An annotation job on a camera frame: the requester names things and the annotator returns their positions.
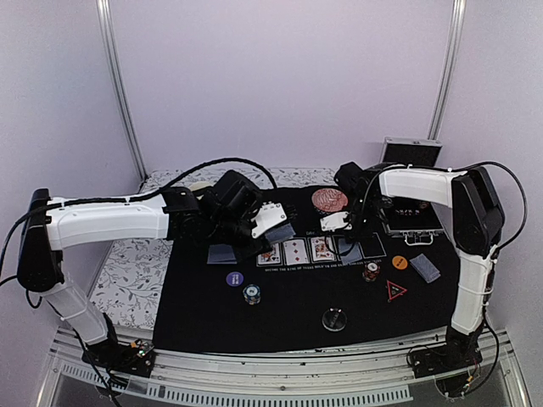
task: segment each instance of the white wall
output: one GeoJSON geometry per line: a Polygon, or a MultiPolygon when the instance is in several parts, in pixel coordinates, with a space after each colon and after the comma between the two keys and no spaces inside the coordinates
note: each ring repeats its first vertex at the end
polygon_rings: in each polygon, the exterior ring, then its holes
{"type": "MultiPolygon", "coordinates": [[[[4,1],[0,6],[0,236],[34,189],[56,196],[134,192],[95,2],[4,1]]],[[[19,233],[2,277],[15,273],[19,233]]],[[[66,251],[65,269],[88,287],[104,245],[66,251]]],[[[0,288],[0,405],[35,403],[57,319],[33,311],[17,282],[0,288]]]]}
{"type": "MultiPolygon", "coordinates": [[[[506,326],[529,384],[543,405],[543,3],[540,0],[467,2],[462,44],[439,139],[440,164],[502,162],[528,194],[525,232],[496,266],[490,314],[506,326]]],[[[492,171],[504,203],[505,237],[518,226],[522,204],[515,185],[492,171]]]]}
{"type": "Polygon", "coordinates": [[[147,166],[370,165],[386,136],[425,138],[452,3],[112,2],[147,166]]]}

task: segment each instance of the purple poker chip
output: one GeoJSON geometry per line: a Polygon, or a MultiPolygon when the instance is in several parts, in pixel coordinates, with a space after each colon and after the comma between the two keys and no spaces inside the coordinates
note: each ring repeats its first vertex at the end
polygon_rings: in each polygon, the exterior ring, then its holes
{"type": "Polygon", "coordinates": [[[243,282],[244,282],[244,275],[237,271],[233,271],[227,276],[227,284],[230,287],[241,286],[243,282]]]}

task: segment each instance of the clear round puck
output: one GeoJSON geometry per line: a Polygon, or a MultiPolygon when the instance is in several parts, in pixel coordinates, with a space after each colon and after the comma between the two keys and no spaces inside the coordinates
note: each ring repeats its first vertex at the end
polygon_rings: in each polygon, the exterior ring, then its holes
{"type": "Polygon", "coordinates": [[[322,314],[322,325],[330,332],[342,331],[347,325],[347,315],[339,308],[327,309],[322,314]]]}

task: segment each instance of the poker chip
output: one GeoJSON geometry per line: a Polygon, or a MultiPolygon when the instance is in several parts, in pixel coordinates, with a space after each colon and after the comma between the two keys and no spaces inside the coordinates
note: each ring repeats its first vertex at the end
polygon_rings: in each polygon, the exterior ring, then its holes
{"type": "Polygon", "coordinates": [[[260,302],[260,287],[255,284],[249,284],[244,288],[244,298],[247,304],[257,305],[260,302]]]}
{"type": "Polygon", "coordinates": [[[368,263],[364,267],[364,272],[362,273],[362,276],[367,282],[374,282],[375,280],[377,280],[377,276],[379,275],[380,271],[381,268],[377,263],[368,263]]]}
{"type": "Polygon", "coordinates": [[[322,188],[313,193],[311,202],[320,215],[330,215],[347,206],[349,199],[338,189],[322,188]]]}
{"type": "Polygon", "coordinates": [[[232,273],[229,273],[227,276],[227,284],[230,287],[241,286],[243,282],[244,282],[244,275],[238,271],[233,271],[232,273]]]}
{"type": "Polygon", "coordinates": [[[405,270],[409,265],[409,262],[403,256],[395,256],[392,259],[392,265],[398,270],[405,270]]]}

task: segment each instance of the red poker chip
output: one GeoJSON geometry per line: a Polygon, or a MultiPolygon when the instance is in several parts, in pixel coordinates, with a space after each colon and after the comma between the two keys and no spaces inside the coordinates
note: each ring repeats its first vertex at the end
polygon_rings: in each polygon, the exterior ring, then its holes
{"type": "Polygon", "coordinates": [[[339,212],[349,202],[349,199],[340,190],[334,188],[323,188],[315,191],[311,197],[313,206],[318,211],[326,214],[339,212]]]}

